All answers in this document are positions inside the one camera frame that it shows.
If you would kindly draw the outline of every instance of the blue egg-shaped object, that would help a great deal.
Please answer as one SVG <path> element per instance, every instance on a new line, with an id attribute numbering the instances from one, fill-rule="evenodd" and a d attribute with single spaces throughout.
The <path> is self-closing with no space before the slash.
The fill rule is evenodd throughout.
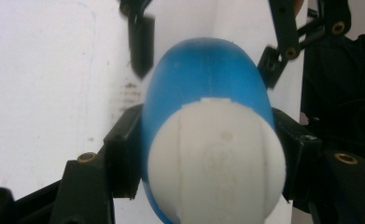
<path id="1" fill-rule="evenodd" d="M 202 98 L 229 98 L 252 108 L 274 126 L 272 110 L 256 65 L 232 42 L 215 38 L 183 41 L 162 57 L 147 89 L 142 115 L 143 182 L 148 200 L 164 223 L 150 189 L 147 159 L 156 133 L 182 105 Z"/>

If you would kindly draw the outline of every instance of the white wall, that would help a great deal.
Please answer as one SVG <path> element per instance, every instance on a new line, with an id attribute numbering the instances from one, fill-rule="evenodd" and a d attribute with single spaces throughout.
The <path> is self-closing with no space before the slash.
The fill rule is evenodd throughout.
<path id="1" fill-rule="evenodd" d="M 255 63 L 276 45 L 267 1 L 154 0 L 155 62 L 186 38 L 233 41 Z M 305 21 L 305 10 L 298 18 Z M 67 160 L 98 151 L 122 111 L 142 103 L 127 24 L 115 0 L 0 0 L 0 187 L 16 199 L 60 179 Z M 299 118 L 302 57 L 288 65 L 272 105 Z M 139 190 L 116 200 L 117 223 L 159 223 Z M 289 223 L 280 201 L 266 223 Z"/>

